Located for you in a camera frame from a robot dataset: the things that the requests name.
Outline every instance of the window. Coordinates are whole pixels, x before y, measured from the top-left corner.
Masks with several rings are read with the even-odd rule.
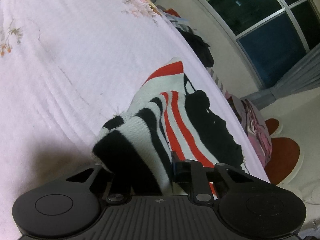
[[[277,0],[209,0],[235,35],[281,9]]]
[[[310,0],[197,0],[225,29],[261,88],[273,86],[320,43]]]

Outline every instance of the red stripe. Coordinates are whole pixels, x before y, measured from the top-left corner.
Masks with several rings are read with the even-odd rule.
[[[217,194],[216,194],[216,191],[214,190],[214,187],[213,187],[213,185],[212,185],[211,182],[209,182],[209,186],[210,186],[210,188],[211,188],[212,194],[217,195]]]
[[[170,75],[176,75],[176,74],[182,74],[182,73],[183,73],[183,64],[181,61],[171,63],[169,65],[158,68],[156,71],[154,71],[147,78],[147,80],[144,82],[144,84],[152,78],[170,76]]]
[[[169,102],[169,95],[167,92],[163,92],[161,93],[161,95],[164,96],[165,101],[167,102],[167,107],[165,108],[165,111],[164,111],[164,122],[165,122],[165,129],[167,131],[168,140],[171,146],[171,150],[175,151],[177,153],[178,158],[184,161],[186,158],[183,155],[180,144],[172,130],[172,127],[170,125],[169,118],[168,118],[167,108],[168,108],[168,102]]]
[[[193,138],[191,132],[188,130],[188,128],[186,127],[186,125],[184,124],[184,122],[181,118],[179,108],[178,108],[178,92],[177,91],[172,91],[171,107],[172,107],[173,116],[178,124],[178,127],[179,127],[181,133],[183,134],[186,142],[188,143],[194,157],[196,157],[196,159],[199,162],[201,162],[203,166],[213,168],[214,167],[213,163],[210,162],[203,155],[203,153],[198,149],[196,142],[195,142],[195,139]]]

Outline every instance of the black device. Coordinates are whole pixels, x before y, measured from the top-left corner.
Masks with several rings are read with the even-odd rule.
[[[306,208],[292,192],[174,152],[172,174],[188,195],[131,195],[129,178],[95,164],[30,190],[12,208],[20,240],[299,239]]]

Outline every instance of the white bedspread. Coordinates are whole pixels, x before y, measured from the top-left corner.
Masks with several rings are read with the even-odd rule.
[[[268,180],[222,93],[148,0],[0,0],[1,31],[0,239],[20,237],[15,199],[87,163],[101,126],[173,57],[227,121],[250,173]]]

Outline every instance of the window frame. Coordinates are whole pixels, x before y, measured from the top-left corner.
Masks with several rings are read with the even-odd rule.
[[[246,66],[247,70],[249,71],[250,75],[252,76],[255,84],[259,89],[265,89],[266,86],[262,79],[260,78],[257,69],[255,68],[253,62],[250,60],[249,56],[245,52],[244,48],[240,44],[239,40],[243,36],[249,34],[250,32],[256,30],[263,24],[266,24],[267,22],[273,20],[274,18],[278,17],[279,15],[283,13],[287,13],[289,16],[294,28],[297,31],[297,34],[303,44],[303,47],[308,53],[310,51],[310,48],[308,46],[307,40],[296,20],[294,17],[291,9],[296,7],[297,5],[304,3],[306,1],[309,1],[311,3],[311,6],[313,7],[313,10],[318,18],[318,21],[320,22],[320,14],[319,11],[316,9],[316,6],[312,0],[299,0],[291,5],[288,5],[285,0],[277,0],[282,7],[280,10],[276,11],[275,13],[271,14],[270,16],[264,18],[263,20],[259,21],[258,23],[254,24],[247,30],[243,31],[242,33],[235,35],[233,31],[230,29],[230,27],[226,24],[226,22],[222,19],[222,17],[215,11],[215,9],[206,1],[206,0],[193,0],[203,11],[204,13],[215,23],[215,25],[222,31],[222,33],[225,34],[225,37],[231,42],[232,46],[235,48],[237,54],[241,57],[244,65]]]

